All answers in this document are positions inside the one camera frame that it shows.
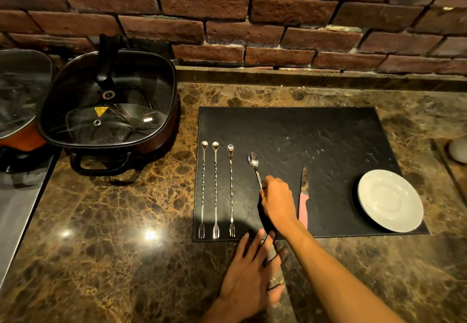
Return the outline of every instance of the warning label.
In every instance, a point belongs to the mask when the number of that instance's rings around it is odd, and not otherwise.
[[[96,110],[97,116],[101,117],[106,112],[107,107],[95,107],[94,110]]]

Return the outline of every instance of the black placemat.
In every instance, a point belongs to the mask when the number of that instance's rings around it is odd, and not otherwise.
[[[204,224],[199,239],[203,150],[206,150]],[[373,107],[201,107],[199,109],[193,241],[212,241],[214,226],[214,150],[217,152],[217,208],[220,238],[231,240],[230,167],[227,145],[233,151],[233,211],[236,238],[271,223],[259,204],[259,184],[247,158],[259,158],[261,178],[268,174],[289,184],[298,211],[301,172],[308,167],[310,199],[308,231],[314,237],[352,237],[401,234],[376,224],[363,211],[357,184],[366,172],[385,169],[401,175],[394,153]],[[429,233],[424,222],[406,234]]]

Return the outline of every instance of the white plate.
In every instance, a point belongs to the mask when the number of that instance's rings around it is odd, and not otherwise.
[[[410,232],[423,220],[417,191],[400,175],[376,169],[358,183],[358,199],[375,222],[394,232]]]

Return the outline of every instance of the metal spoon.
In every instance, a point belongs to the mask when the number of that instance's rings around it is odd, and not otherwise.
[[[204,167],[206,162],[206,148],[207,148],[207,141],[201,142],[201,147],[203,149],[203,188],[201,191],[201,225],[199,225],[198,230],[198,237],[204,238],[206,233],[206,228],[204,226]]]
[[[258,183],[260,184],[260,189],[262,189],[262,181],[260,177],[260,173],[258,173],[258,156],[255,155],[254,153],[250,153],[248,155],[248,163],[250,164],[250,167],[254,169],[254,172],[256,173],[256,177],[258,178]]]
[[[233,185],[232,185],[232,155],[234,154],[234,146],[228,145],[227,152],[229,153],[230,158],[230,227],[229,227],[229,234],[230,237],[235,237],[235,225],[234,225],[234,192],[233,192]]]
[[[215,182],[214,182],[214,191],[215,191],[215,198],[214,198],[214,228],[213,228],[213,238],[218,239],[220,235],[219,225],[217,224],[217,149],[219,148],[219,142],[213,142],[213,149],[214,149],[214,174],[215,174]]]

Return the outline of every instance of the human hand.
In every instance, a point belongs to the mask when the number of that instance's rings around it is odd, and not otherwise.
[[[260,195],[264,213],[277,230],[285,235],[287,229],[298,222],[289,185],[268,175],[263,181]]]
[[[266,266],[263,266],[273,244],[271,234],[274,235],[274,232],[271,232],[258,251],[264,233],[264,230],[258,231],[244,257],[248,233],[242,237],[225,275],[219,298],[203,317],[204,323],[241,322],[279,301],[285,286],[280,284],[269,291],[267,289],[269,280],[280,267],[287,251],[280,251]]]

